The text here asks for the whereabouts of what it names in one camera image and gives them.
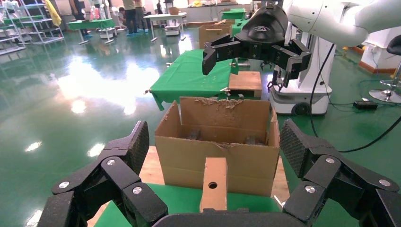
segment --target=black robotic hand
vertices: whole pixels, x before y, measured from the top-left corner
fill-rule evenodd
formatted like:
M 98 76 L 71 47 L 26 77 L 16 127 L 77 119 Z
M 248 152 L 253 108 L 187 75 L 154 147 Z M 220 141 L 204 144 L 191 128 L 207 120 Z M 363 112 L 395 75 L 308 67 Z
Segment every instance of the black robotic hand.
M 288 80 L 298 78 L 299 72 L 309 66 L 310 51 L 298 40 L 285 44 L 288 18 L 278 6 L 259 9 L 234 37 L 222 35 L 205 43 L 202 72 L 208 75 L 218 61 L 236 57 L 263 60 L 278 65 Z

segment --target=wooden board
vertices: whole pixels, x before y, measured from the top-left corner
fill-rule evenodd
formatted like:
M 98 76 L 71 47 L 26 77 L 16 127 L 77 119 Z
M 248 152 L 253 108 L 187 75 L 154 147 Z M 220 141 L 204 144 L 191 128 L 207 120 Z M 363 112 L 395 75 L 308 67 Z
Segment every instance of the wooden board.
M 238 75 L 231 73 L 228 89 L 231 91 L 253 91 L 254 97 L 261 97 L 261 73 L 247 71 L 241 71 Z

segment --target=hole in wooden block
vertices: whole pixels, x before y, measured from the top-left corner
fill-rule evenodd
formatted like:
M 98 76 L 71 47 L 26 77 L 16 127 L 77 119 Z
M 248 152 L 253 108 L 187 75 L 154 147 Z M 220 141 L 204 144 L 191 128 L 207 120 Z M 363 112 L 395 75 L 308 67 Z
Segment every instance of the hole in wooden block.
M 210 182 L 209 183 L 209 188 L 211 188 L 211 189 L 217 188 L 217 183 L 216 182 Z

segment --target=white robot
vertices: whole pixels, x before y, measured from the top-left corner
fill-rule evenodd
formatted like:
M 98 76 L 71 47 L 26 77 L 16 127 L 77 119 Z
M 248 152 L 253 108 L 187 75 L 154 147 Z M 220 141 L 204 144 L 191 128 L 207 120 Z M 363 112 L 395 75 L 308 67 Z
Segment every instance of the white robot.
M 320 39 L 320 54 L 325 56 L 331 43 L 356 46 L 370 33 L 401 26 L 401 0 L 285 0 L 283 9 L 289 22 L 304 32 L 302 43 L 311 50 L 312 58 L 309 68 L 300 72 L 298 79 L 290 80 L 288 87 L 272 87 L 270 101 L 279 114 L 302 115 L 309 109 L 312 88 L 320 69 L 316 36 L 324 39 Z M 286 42 L 291 32 L 289 27 Z M 327 111 L 326 85 L 333 57 L 334 50 L 323 68 L 323 80 L 320 78 L 318 81 L 312 114 L 325 114 Z

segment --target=table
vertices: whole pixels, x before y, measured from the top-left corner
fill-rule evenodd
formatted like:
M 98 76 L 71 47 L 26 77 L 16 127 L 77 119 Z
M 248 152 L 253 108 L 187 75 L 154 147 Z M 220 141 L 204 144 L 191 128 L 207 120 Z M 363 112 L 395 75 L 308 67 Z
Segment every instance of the table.
M 87 28 L 101 28 L 106 30 L 107 34 L 107 41 L 105 44 L 109 44 L 114 41 L 114 39 L 109 38 L 109 34 L 107 32 L 107 29 L 109 27 L 115 27 L 113 19 L 104 19 L 104 20 L 92 20 L 92 21 L 87 21 L 87 22 L 82 22 L 82 21 L 74 21 L 74 22 L 69 22 L 67 23 L 68 27 L 71 30 L 80 30 L 80 29 L 87 29 Z M 86 44 L 89 42 L 89 40 L 84 40 L 84 37 L 82 37 L 81 32 L 79 33 L 79 36 L 81 37 L 82 42 L 79 43 L 79 45 Z
M 245 18 L 245 9 L 230 9 L 230 11 L 223 11 L 223 15 L 221 19 L 244 19 Z
M 181 19 L 181 25 L 180 25 L 180 33 L 181 33 L 181 40 L 185 39 L 184 36 L 184 19 L 183 16 L 185 16 L 187 13 L 178 13 L 178 15 L 170 15 L 170 14 L 152 14 L 145 16 L 143 18 L 149 19 L 150 20 L 150 29 L 152 29 L 152 40 L 151 42 L 155 41 L 157 37 L 155 37 L 155 32 L 153 31 L 153 21 L 158 21 L 158 20 L 178 20 Z
M 236 19 L 235 20 L 235 24 L 232 25 L 232 33 L 233 36 L 235 36 L 236 34 L 240 33 L 240 31 L 242 30 L 242 27 L 248 23 L 248 19 Z
M 151 183 L 148 185 L 167 204 L 169 214 L 199 212 L 199 203 L 202 198 L 201 189 Z M 228 210 L 249 208 L 250 212 L 280 212 L 272 198 L 256 195 L 228 193 L 227 206 Z M 95 227 L 110 226 L 131 226 L 113 202 L 110 202 L 95 225 Z
M 185 51 L 160 76 L 149 90 L 160 110 L 164 109 L 163 101 L 179 102 L 180 96 L 226 98 L 230 73 L 238 71 L 238 67 L 231 67 L 235 60 L 217 62 L 207 76 L 202 73 L 202 61 L 203 50 Z

